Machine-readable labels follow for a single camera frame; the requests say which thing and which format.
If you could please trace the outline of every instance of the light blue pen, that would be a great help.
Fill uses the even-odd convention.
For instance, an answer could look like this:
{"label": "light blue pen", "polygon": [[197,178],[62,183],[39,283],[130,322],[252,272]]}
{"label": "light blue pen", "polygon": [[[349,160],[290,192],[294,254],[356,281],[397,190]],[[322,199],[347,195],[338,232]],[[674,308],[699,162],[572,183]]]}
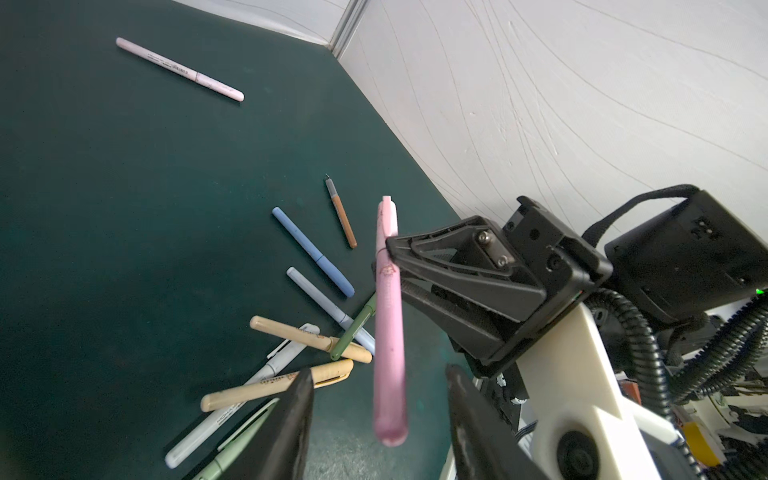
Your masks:
{"label": "light blue pen", "polygon": [[277,221],[279,221],[283,227],[288,230],[288,233],[290,233],[293,238],[299,242],[299,245],[301,245],[301,247],[306,250],[310,257],[312,257],[312,260],[315,260],[317,266],[319,266],[320,269],[326,273],[328,278],[330,278],[336,284],[336,286],[339,287],[339,290],[341,290],[344,295],[350,297],[355,294],[355,289],[352,287],[352,284],[349,282],[349,280],[347,280],[344,275],[339,272],[339,269],[336,268],[336,266],[333,265],[333,263],[331,263],[330,260],[328,260],[326,256],[323,255],[312,242],[310,242],[310,239],[307,238],[301,230],[299,230],[299,227],[297,227],[296,224],[292,222],[290,218],[288,218],[288,216],[280,209],[280,207],[274,207],[272,209],[272,215],[274,215]]}

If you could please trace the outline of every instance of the white wall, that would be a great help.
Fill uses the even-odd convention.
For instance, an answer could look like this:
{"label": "white wall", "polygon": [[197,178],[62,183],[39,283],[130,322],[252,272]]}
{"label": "white wall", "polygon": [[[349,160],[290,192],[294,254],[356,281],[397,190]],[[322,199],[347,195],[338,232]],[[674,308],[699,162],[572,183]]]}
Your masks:
{"label": "white wall", "polygon": [[176,0],[215,15],[328,45],[349,0]]}
{"label": "white wall", "polygon": [[370,0],[340,61],[462,216],[525,194],[581,233],[691,183],[768,239],[767,5]]}

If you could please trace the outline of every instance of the dark green table surface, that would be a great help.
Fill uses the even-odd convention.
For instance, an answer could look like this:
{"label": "dark green table surface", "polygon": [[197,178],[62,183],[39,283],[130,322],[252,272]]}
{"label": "dark green table surface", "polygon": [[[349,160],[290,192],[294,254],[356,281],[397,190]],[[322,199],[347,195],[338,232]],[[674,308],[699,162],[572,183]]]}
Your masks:
{"label": "dark green table surface", "polygon": [[[240,89],[238,104],[114,45]],[[189,478],[253,402],[175,470],[163,457],[279,340],[260,314],[340,328],[373,292],[376,206],[401,233],[456,220],[333,56],[170,0],[0,1],[0,478]],[[339,189],[350,250],[323,175]],[[346,300],[271,217],[346,274]],[[316,391],[306,478],[436,478],[449,446],[447,336],[406,307],[411,433],[371,428],[372,365]],[[371,331],[374,325],[369,324]],[[289,368],[327,362],[305,351]]]}

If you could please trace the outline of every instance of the sage green pen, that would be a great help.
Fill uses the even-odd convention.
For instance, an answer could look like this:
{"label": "sage green pen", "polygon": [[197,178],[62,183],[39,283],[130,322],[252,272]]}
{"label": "sage green pen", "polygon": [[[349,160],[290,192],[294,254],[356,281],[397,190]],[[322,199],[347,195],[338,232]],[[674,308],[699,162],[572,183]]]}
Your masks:
{"label": "sage green pen", "polygon": [[216,480],[216,478],[219,478],[221,474],[224,473],[224,470],[229,468],[230,465],[237,460],[238,455],[240,455],[248,443],[253,439],[266,421],[266,418],[270,416],[277,401],[278,399],[270,400],[265,406],[261,407],[258,412],[254,413],[247,422],[238,428],[231,437],[225,440],[224,443],[219,446],[219,455],[216,455],[216,458],[214,458],[206,468],[203,468],[193,480]]}
{"label": "sage green pen", "polygon": [[368,299],[368,302],[366,302],[365,306],[363,306],[362,310],[360,310],[360,313],[357,314],[355,321],[352,322],[352,325],[349,326],[347,331],[344,332],[344,335],[339,339],[339,342],[336,344],[336,346],[333,347],[333,350],[331,350],[331,360],[335,361],[341,358],[342,352],[346,350],[346,347],[348,347],[352,342],[352,338],[354,338],[357,331],[360,330],[362,326],[365,325],[365,323],[368,321],[368,319],[375,314],[376,294],[374,293],[371,295],[371,298]]}

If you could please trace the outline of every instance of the circular hole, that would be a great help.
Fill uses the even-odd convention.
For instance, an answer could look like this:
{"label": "circular hole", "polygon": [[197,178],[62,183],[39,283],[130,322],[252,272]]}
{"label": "circular hole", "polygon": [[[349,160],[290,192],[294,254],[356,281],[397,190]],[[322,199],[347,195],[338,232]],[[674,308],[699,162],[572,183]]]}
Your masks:
{"label": "circular hole", "polygon": [[568,432],[558,443],[558,467],[565,480],[595,480],[600,455],[594,440],[581,432]]}
{"label": "circular hole", "polygon": [[547,269],[549,271],[557,270],[560,268],[560,262],[560,257],[555,254],[550,255],[549,258],[547,258]]}

